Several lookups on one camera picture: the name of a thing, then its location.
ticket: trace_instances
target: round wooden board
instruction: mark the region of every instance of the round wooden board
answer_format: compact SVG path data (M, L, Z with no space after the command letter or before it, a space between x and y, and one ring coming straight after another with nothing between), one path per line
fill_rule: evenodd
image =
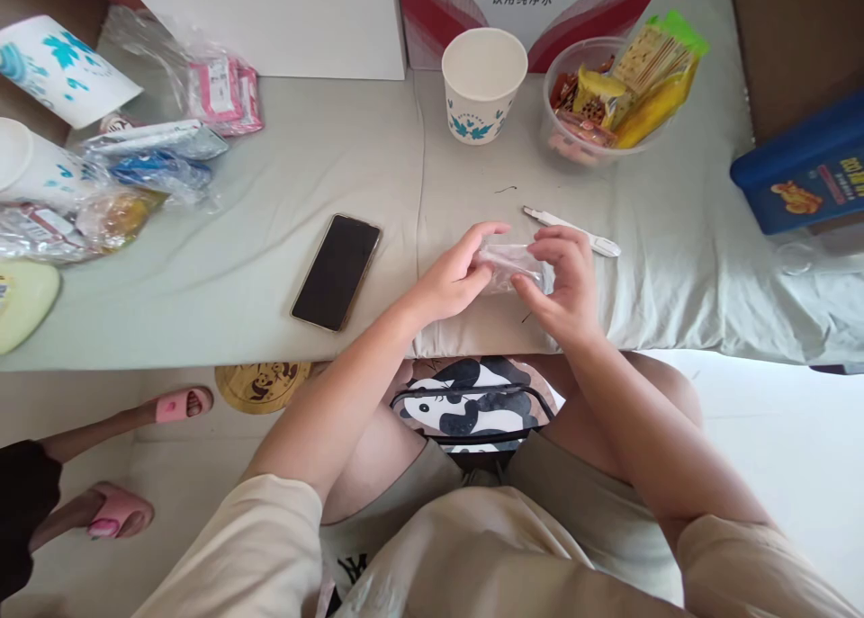
M288 404L294 392L309 378L308 362L267 362L217 366L216 386L237 411L268 414Z

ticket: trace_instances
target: pen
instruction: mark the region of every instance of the pen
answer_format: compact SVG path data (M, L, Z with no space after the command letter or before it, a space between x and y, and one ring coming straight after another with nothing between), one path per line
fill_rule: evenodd
M578 229L583 234L588 236L591 249L593 249L596 253L600 255L604 255L608 258L618 258L621 255L621 247L616 245L608 238L595 236L594 234L589 233L585 229L577 227L576 225L571 224L566 220L562 220L561 218L556 218L551 213L546 213L545 211L538 211L527 206L523 206L522 211L537 220L540 224L546 225L547 227L552 227L554 225L562 225L564 227Z

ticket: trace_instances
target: clear plastic bowl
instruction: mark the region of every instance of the clear plastic bowl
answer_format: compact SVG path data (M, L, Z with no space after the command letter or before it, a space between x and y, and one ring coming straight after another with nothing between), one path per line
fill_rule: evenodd
M652 132L639 145L633 148L603 148L584 141L567 130L552 110L549 97L555 85L555 79L562 72L573 74L579 71L582 63L588 69L596 69L615 55L619 57L626 49L626 38L604 37L588 38L562 51L556 58L546 78L543 81L543 122L540 127L541 139L547 147L561 157L574 164L581 164L591 168L608 166L622 157L631 157L647 150L661 136L669 126L671 120L666 121L659 129Z

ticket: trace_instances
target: knee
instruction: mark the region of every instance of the knee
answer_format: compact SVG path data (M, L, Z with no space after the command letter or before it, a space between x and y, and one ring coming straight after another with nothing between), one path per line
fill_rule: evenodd
M624 353L624 357L694 425L702 427L699 395L681 371L666 362L639 353Z

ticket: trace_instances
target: smartphone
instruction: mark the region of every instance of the smartphone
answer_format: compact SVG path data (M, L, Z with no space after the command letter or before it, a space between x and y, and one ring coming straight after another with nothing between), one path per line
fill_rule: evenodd
M368 222L333 216L291 316L333 332L341 330L379 238L381 230Z

